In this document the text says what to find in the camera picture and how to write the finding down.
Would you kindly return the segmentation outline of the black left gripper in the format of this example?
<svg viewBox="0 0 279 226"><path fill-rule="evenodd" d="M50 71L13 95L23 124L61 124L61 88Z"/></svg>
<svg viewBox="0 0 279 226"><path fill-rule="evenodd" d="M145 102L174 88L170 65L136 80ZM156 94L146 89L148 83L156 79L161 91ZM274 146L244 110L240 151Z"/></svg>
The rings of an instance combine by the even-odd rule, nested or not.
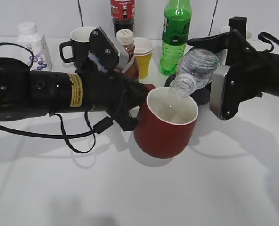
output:
<svg viewBox="0 0 279 226"><path fill-rule="evenodd" d="M94 131L105 131L116 122L123 131L133 131L137 118L130 110L141 106L148 87L114 70L99 71L95 64L86 64L75 71L82 80L82 106L87 111L105 111L108 116L93 126Z"/></svg>

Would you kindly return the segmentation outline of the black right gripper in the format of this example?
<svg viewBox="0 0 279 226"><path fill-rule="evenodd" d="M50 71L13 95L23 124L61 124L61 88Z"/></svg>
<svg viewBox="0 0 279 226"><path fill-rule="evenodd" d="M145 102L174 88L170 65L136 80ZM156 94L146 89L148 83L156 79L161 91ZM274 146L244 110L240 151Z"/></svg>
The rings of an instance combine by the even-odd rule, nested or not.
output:
<svg viewBox="0 0 279 226"><path fill-rule="evenodd" d="M230 68L225 77L226 111L237 111L241 102L262 97L259 79L264 63L246 41L246 24L246 17L235 16L228 21L228 32L186 42L213 53L228 50L226 65Z"/></svg>

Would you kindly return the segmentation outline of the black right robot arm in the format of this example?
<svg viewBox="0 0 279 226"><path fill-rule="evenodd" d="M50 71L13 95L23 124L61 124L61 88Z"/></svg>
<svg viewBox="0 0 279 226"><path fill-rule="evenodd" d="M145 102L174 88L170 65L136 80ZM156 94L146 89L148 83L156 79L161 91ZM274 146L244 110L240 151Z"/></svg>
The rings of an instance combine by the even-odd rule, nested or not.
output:
<svg viewBox="0 0 279 226"><path fill-rule="evenodd" d="M227 50L226 63L214 72L210 88L210 110L217 117L233 117L241 102L262 93L279 97L279 54L273 53L279 40L261 32L259 40L270 49L258 51L246 39L246 25L246 17L235 16L228 21L228 32L187 41L214 53Z"/></svg>

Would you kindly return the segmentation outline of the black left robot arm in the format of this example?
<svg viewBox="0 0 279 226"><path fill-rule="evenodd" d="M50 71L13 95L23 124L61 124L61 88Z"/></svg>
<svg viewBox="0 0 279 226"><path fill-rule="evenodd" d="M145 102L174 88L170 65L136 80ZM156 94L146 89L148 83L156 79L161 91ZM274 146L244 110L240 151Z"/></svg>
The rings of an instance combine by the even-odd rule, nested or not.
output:
<svg viewBox="0 0 279 226"><path fill-rule="evenodd" d="M63 73L31 71L17 59L0 57L0 121L105 111L124 131L131 131L137 121L129 111L147 94L144 84L116 71L101 72L89 59L74 73Z"/></svg>

